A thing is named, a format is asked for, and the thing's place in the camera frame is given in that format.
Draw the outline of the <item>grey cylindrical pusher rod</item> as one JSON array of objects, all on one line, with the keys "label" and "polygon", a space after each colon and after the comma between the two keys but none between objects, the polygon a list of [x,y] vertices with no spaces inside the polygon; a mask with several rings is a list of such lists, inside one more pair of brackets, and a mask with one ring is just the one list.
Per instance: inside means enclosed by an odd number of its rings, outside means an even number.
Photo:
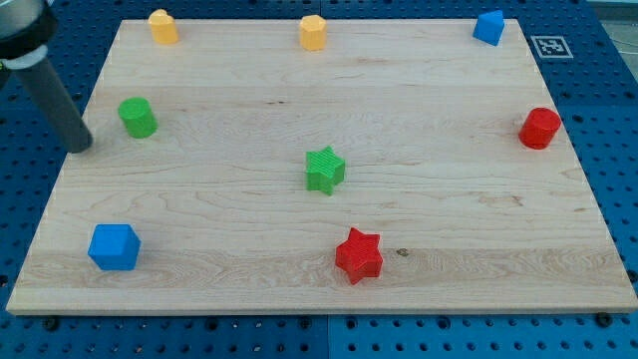
[{"label": "grey cylindrical pusher rod", "polygon": [[47,58],[16,75],[68,153],[81,153],[92,145],[91,132]]}]

